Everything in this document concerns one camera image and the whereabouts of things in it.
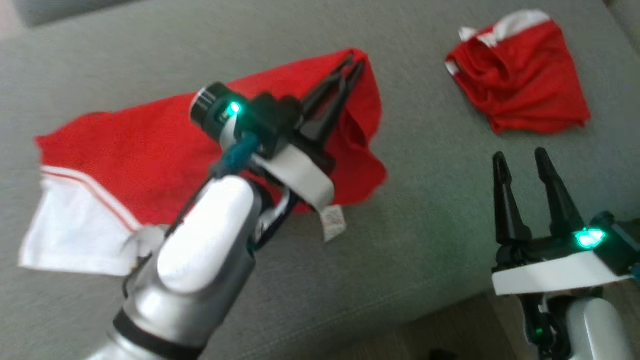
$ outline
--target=white stripe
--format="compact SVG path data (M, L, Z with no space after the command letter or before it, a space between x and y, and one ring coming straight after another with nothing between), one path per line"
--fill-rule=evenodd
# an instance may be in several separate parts
M504 39L547 21L551 21L551 18L540 10L520 10L502 18L493 26L492 32L479 35L477 39L488 47L495 47Z
M451 74L451 76L457 74L460 71L458 68L458 64L455 61L445 61L444 65L447 67L447 70Z
M617 276L612 273L593 251L503 270L492 275L496 295L592 288L630 278L628 275Z
M85 174L84 172L80 172L77 170L72 170L70 168L62 168L62 167L52 167L43 165L41 167L43 172L48 172L52 174L58 174L62 176L71 176L76 179L82 180L87 186L91 188L91 190L95 191L101 200L106 202L113 211L117 213L127 225L134 230L142 227L138 219L133 216L133 214L118 200L116 199L108 190L106 190L100 183L98 183L94 178Z
M315 210L322 211L333 202L333 182L297 147L289 144L271 160L253 155L253 161L293 190Z
M462 40L463 42L471 39L477 33L478 33L478 30L474 28L468 28L466 26L463 26L462 28L460 28L460 30L458 30L458 34L460 35L460 40Z

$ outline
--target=couch cushion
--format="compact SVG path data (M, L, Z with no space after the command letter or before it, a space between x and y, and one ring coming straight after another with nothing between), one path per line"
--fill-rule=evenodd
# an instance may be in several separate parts
M94 12L129 1L132 0L13 0L23 23L30 27Z
M481 28L538 6L564 31L593 119L554 136L496 136L444 58L459 26ZM82 113L347 46L371 55L384 107L372 149L389 179L345 210L349 228L329 244L315 216L293 216L258 254L205 358L321 357L490 289L498 150L536 236L548 234L549 223L537 146L548 149L585 218L604 209L638 216L640 60L600 0L134 3L0 45L0 326L11 329L0 337L2 354L86 355L122 302L119 279L15 267L40 196L33 136Z
M632 44L640 53L640 2L634 0L611 1L609 11Z

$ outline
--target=white tag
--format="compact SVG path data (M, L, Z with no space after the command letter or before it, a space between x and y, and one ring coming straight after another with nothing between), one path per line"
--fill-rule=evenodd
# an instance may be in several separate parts
M320 221L324 229L324 242L329 242L347 229L347 222L344 221L340 205L327 206L320 212Z

